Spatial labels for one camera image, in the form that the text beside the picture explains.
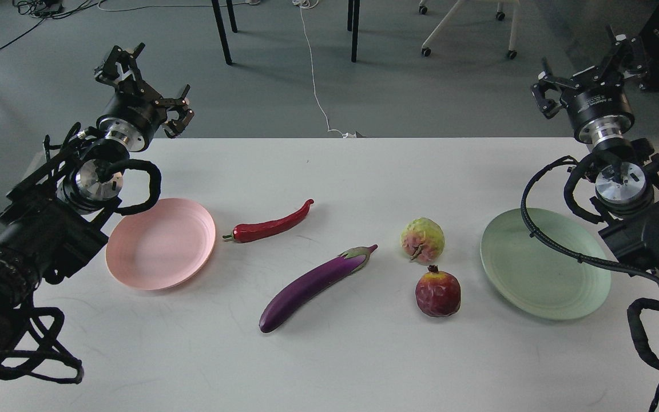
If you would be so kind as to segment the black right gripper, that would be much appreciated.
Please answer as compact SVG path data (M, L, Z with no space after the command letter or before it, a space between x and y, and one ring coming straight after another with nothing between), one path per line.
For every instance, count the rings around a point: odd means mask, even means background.
M614 129L622 135L634 125L634 115L624 92L624 78L644 78L649 72L648 55L638 36L615 34L606 25L610 49L602 59L602 74L587 68L572 77L555 76L546 57L531 94L547 120L565 109L573 137L583 144L595 144Z

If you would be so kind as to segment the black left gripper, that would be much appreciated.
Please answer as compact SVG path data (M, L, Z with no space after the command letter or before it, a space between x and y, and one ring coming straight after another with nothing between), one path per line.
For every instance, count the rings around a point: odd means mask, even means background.
M178 138L194 117L187 97L190 84L178 97L163 97L143 81L136 59L144 47L143 42L133 50L115 45L94 69L95 81L115 90L96 127L107 137L120 139L130 152L149 148L160 125L167 138Z

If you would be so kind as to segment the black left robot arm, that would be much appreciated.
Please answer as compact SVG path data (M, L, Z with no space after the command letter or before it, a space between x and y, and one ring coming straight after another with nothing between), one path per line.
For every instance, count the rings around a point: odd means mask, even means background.
M33 295L42 282L73 276L105 247L110 217L143 213L160 198L160 170L131 154L149 148L160 128L178 137L194 112L190 86L164 97L144 81L137 63L144 46L112 48L94 71L114 91L95 126L74 124L60 144L45 137L44 164L7 195L0 214L0 380L83 380L83 363L58 341L63 311L36 307Z

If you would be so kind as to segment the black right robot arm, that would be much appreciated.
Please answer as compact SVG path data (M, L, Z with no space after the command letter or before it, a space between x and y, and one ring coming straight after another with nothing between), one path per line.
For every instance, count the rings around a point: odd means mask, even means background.
M610 48L601 62L568 77L555 76L547 60L530 90L547 119L564 109L576 141L589 154L577 160L560 157L539 170L521 196L521 219L529 236L578 263L630 276L659 286L659 154L646 138L627 139L635 118L624 91L625 80L648 73L648 56L641 39L615 34L606 26ZM529 214L527 198L547 172L566 166L563 188L568 209L593 224L604 223L599 235L614 255L604 260L573 251L554 241ZM636 352L659 371L659 300L638 298L627 319ZM649 410L659 404L659 383Z

